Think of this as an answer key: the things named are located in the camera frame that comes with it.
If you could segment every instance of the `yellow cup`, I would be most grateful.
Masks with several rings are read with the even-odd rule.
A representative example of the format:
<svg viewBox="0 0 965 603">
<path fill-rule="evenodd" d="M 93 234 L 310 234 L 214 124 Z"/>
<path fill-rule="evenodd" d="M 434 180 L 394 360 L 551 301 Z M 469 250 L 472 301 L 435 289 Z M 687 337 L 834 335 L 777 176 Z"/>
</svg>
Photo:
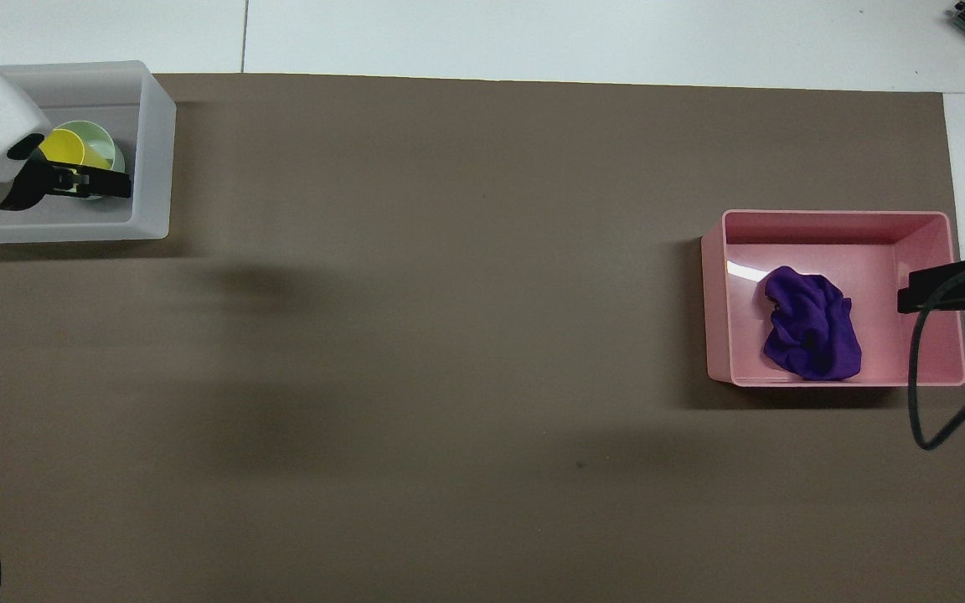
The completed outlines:
<svg viewBox="0 0 965 603">
<path fill-rule="evenodd" d="M 87 142 L 81 140 L 75 132 L 55 127 L 49 137 L 39 144 L 39 150 L 50 161 L 87 165 L 89 168 L 110 169 L 111 162 L 95 152 Z"/>
</svg>

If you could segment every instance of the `brown mat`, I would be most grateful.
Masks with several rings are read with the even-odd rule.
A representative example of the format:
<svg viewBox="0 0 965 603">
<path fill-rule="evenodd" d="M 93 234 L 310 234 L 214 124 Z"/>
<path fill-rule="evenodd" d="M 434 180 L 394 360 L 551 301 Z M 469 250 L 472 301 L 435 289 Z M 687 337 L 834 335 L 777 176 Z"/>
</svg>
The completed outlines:
<svg viewBox="0 0 965 603">
<path fill-rule="evenodd" d="M 953 214 L 939 95 L 160 81 L 171 237 L 0 247 L 4 600 L 965 602 L 965 426 L 702 335 L 724 209 Z"/>
</svg>

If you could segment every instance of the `pink plastic tray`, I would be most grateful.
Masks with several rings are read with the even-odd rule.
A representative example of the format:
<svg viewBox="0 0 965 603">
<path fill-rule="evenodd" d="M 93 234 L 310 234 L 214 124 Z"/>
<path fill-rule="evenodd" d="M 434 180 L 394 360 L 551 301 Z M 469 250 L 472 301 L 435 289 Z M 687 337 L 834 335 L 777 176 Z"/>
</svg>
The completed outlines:
<svg viewBox="0 0 965 603">
<path fill-rule="evenodd" d="M 926 211 L 731 210 L 702 237 L 705 355 L 710 377 L 748 387 L 907 385 L 916 314 L 895 294 L 907 275 L 954 262 L 945 214 Z M 773 302 L 762 279 L 781 265 L 825 275 L 851 298 L 862 371 L 844 381 L 805 381 L 762 352 Z M 934 312 L 922 336 L 919 385 L 965 383 L 960 312 Z"/>
</svg>

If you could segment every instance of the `white table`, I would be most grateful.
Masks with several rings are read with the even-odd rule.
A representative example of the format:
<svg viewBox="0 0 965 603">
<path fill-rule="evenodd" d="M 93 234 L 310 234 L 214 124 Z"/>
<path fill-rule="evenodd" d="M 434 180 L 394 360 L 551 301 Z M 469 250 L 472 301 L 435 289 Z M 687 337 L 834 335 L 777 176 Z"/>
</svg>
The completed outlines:
<svg viewBox="0 0 965 603">
<path fill-rule="evenodd" d="M 946 92 L 965 257 L 965 35 L 947 23 L 947 1 L 178 4 L 0 0 L 0 64 Z"/>
</svg>

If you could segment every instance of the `crumpled purple fabric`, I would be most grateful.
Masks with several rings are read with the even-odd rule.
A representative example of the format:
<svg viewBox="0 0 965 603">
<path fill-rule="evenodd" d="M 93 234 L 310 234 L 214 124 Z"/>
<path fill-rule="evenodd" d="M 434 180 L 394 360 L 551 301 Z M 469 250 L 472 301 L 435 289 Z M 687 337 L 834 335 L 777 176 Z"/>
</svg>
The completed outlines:
<svg viewBox="0 0 965 603">
<path fill-rule="evenodd" d="M 854 377 L 862 348 L 851 325 L 851 301 L 821 275 L 781 266 L 766 276 L 766 296 L 777 303 L 766 356 L 808 381 Z"/>
</svg>

